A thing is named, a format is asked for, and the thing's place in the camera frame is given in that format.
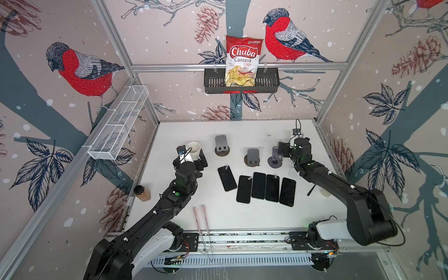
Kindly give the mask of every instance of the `black shelf basket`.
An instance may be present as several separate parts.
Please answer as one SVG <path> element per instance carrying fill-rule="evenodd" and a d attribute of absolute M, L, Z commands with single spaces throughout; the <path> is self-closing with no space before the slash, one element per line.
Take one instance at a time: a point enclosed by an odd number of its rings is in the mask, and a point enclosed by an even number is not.
<path fill-rule="evenodd" d="M 217 68 L 216 73 L 212 68 L 205 69 L 205 92 L 208 94 L 275 93 L 280 85 L 278 68 L 259 67 L 257 70 L 257 76 L 255 77 L 255 86 L 226 86 L 224 76 L 224 68 Z"/>

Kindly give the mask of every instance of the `white cup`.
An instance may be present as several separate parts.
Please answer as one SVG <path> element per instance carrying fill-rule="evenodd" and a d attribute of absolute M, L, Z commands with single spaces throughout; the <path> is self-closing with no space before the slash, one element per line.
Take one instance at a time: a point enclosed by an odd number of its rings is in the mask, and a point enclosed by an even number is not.
<path fill-rule="evenodd" d="M 188 155 L 191 156 L 192 160 L 198 160 L 199 159 L 199 152 L 201 150 L 201 144 L 198 142 L 190 142 L 186 146 L 187 152 L 191 148 L 190 153 Z"/>

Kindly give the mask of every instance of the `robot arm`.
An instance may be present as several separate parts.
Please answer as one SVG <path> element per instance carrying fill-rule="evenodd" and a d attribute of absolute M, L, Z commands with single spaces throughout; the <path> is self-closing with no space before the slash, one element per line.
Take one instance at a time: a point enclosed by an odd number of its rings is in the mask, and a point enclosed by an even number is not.
<path fill-rule="evenodd" d="M 397 235 L 397 227 L 384 194 L 379 190 L 351 185 L 313 161 L 309 138 L 296 138 L 294 146 L 280 142 L 279 153 L 280 150 L 283 157 L 291 158 L 301 177 L 322 187 L 347 206 L 347 229 L 357 243 L 366 246 Z"/>

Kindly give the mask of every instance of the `phone screen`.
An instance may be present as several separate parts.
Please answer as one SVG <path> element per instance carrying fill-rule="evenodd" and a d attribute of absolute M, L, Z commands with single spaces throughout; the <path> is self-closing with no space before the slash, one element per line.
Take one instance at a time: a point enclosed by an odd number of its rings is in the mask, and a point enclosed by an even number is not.
<path fill-rule="evenodd" d="M 266 174 L 254 172 L 254 180 L 252 182 L 252 197 L 264 199 L 266 191 Z"/>
<path fill-rule="evenodd" d="M 250 190 L 252 189 L 252 179 L 249 176 L 240 176 L 238 182 L 237 202 L 250 203 Z"/>
<path fill-rule="evenodd" d="M 294 196 L 296 194 L 296 181 L 283 178 L 281 182 L 280 203 L 289 207 L 294 206 Z"/>
<path fill-rule="evenodd" d="M 280 177 L 275 178 L 274 175 L 266 176 L 266 200 L 272 202 L 279 201 Z"/>
<path fill-rule="evenodd" d="M 235 178 L 233 178 L 230 166 L 227 166 L 227 169 L 225 169 L 225 166 L 218 168 L 218 173 L 220 175 L 221 182 L 223 183 L 223 187 L 226 192 L 237 188 L 237 183 L 235 182 Z"/>

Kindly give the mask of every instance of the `bird's leg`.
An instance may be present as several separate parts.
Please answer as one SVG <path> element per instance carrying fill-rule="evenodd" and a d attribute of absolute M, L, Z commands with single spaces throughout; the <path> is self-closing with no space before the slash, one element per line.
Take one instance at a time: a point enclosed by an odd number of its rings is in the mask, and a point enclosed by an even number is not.
<path fill-rule="evenodd" d="M 101 105 L 96 109 L 96 114 L 98 115 L 99 111 L 101 108 L 106 108 L 106 110 L 108 109 L 106 106 L 103 105 L 103 95 L 100 96 L 101 97 Z"/>

